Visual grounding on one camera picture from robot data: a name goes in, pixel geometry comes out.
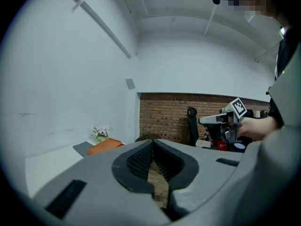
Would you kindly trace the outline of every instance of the potted plant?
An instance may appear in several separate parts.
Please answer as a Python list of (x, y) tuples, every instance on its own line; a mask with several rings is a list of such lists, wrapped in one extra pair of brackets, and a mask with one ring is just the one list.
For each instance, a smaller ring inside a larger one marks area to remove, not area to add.
[(112, 127), (109, 126), (95, 126), (93, 128), (93, 135), (96, 140), (99, 142), (103, 142), (109, 138), (108, 134), (112, 131)]

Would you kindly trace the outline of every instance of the desk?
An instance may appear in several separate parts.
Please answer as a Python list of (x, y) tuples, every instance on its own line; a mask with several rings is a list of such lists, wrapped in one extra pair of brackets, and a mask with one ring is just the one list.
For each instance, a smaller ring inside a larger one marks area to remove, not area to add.
[[(92, 139), (87, 140), (87, 142), (91, 146), (97, 144)], [(25, 159), (25, 175), (29, 197), (32, 198), (45, 184), (83, 159), (73, 149), (73, 146), (63, 147)]]

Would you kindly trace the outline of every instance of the person's arm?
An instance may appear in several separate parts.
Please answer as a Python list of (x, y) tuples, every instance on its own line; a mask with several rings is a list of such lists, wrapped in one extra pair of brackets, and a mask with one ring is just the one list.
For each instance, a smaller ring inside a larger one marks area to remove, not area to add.
[(249, 137), (260, 141), (278, 128), (278, 123), (274, 117), (268, 116), (264, 119), (242, 118), (238, 128), (237, 137)]

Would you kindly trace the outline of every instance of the white wall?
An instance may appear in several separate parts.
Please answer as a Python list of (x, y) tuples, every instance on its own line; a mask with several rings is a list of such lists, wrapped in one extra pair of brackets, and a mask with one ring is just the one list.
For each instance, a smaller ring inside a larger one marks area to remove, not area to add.
[(137, 92), (203, 93), (269, 101), (274, 73), (242, 48), (196, 33), (145, 35), (134, 72)]
[(127, 136), (128, 142), (134, 142), (139, 135), (140, 97), (136, 89), (129, 91), (127, 98)]
[(136, 56), (138, 32), (124, 0), (86, 0), (86, 3), (113, 32), (129, 55)]
[(29, 0), (1, 45), (1, 156), (25, 193), (25, 157), (82, 142), (95, 125), (110, 125), (112, 138), (129, 142), (132, 59), (82, 8), (72, 13), (74, 4)]

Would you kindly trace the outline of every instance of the black office chair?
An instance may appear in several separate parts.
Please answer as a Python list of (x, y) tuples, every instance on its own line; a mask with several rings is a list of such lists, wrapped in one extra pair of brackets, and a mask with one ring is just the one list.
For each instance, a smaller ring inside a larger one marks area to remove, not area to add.
[(190, 140), (188, 145), (196, 146), (198, 140), (198, 124), (197, 124), (197, 115), (198, 111), (196, 108), (188, 107), (187, 110), (187, 121), (189, 125)]

